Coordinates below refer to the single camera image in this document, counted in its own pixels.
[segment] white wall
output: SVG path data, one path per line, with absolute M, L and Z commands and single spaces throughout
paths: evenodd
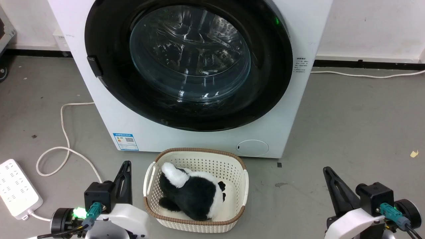
M 12 48 L 59 50 L 47 0 L 0 0 Z M 317 59 L 425 62 L 425 0 L 334 0 Z
M 0 6 L 17 30 L 9 48 L 59 50 L 52 35 L 59 26 L 47 0 L 0 0 Z
M 415 62 L 425 50 L 425 0 L 334 0 L 318 59 Z

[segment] black baseboard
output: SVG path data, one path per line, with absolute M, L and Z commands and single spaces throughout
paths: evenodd
M 9 56 L 72 58 L 70 51 L 6 49 L 3 54 Z
M 72 58 L 72 54 L 70 51 L 7 49 L 4 52 L 4 55 Z M 411 71 L 425 70 L 425 64 L 364 62 L 362 60 L 358 60 L 358 61 L 315 60 L 313 66 L 314 67 L 347 67 L 347 68 L 368 68 L 368 69 L 388 69 L 388 70 L 411 70 Z

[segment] front-loading washing machine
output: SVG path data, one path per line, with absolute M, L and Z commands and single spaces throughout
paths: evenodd
M 119 150 L 282 157 L 332 0 L 49 0 Z

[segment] white plastic basket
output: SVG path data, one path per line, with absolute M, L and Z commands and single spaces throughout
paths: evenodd
M 161 166 L 170 162 L 176 167 L 209 172 L 226 184 L 223 210 L 214 221 L 193 221 L 184 213 L 171 213 L 158 201 L 163 197 L 159 186 Z M 199 233 L 222 233 L 232 229 L 245 210 L 249 180 L 242 160 L 231 153 L 202 148 L 172 148 L 158 155 L 144 177 L 143 196 L 146 211 L 162 225 L 177 230 Z

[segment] washing machine door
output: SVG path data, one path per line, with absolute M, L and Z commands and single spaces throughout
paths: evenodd
M 189 131 L 258 119 L 292 73 L 283 19 L 261 0 L 97 0 L 85 44 L 93 72 L 118 100 Z

